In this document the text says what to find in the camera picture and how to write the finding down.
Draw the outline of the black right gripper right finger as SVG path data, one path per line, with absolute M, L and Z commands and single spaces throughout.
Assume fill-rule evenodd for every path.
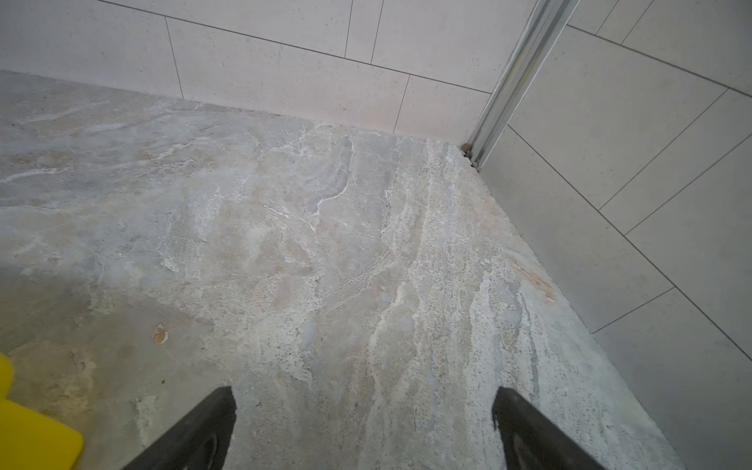
M 497 390 L 492 419 L 501 435 L 507 469 L 604 469 L 512 388 Z

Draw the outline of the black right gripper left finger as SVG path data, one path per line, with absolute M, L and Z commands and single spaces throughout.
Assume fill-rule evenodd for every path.
M 221 470 L 236 419 L 232 388 L 219 387 L 123 470 Z

